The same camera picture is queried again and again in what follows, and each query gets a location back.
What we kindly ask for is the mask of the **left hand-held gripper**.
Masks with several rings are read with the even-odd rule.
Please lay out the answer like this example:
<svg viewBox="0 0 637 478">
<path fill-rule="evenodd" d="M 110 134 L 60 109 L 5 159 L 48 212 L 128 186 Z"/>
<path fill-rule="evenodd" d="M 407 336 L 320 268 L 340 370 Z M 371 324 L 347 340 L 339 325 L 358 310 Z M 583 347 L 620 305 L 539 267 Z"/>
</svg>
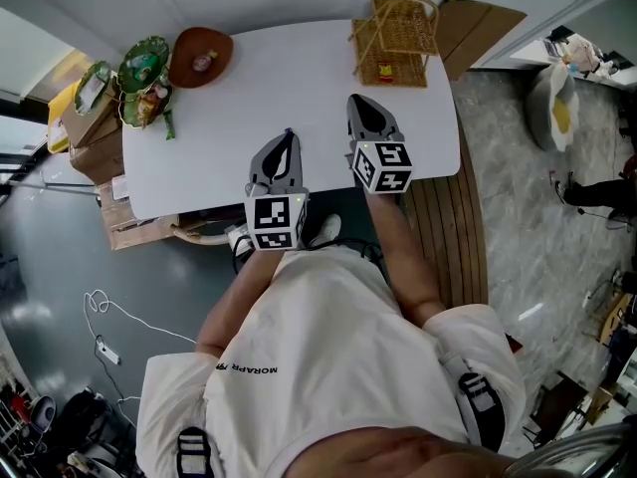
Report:
<svg viewBox="0 0 637 478">
<path fill-rule="evenodd" d="M 252 158 L 244 207 L 253 246 L 258 251 L 290 251 L 300 245 L 309 194 L 303 185 L 301 145 L 295 133 L 268 141 Z"/>
</svg>

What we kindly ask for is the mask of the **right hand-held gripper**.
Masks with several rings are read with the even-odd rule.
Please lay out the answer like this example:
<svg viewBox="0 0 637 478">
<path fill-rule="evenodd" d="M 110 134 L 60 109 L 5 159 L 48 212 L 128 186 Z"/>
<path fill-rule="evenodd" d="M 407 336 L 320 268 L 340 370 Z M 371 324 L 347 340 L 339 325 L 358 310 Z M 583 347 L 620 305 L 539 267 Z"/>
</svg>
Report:
<svg viewBox="0 0 637 478">
<path fill-rule="evenodd" d="M 413 163 L 394 115 L 362 95 L 350 95 L 346 109 L 354 179 L 370 194 L 404 193 Z"/>
</svg>

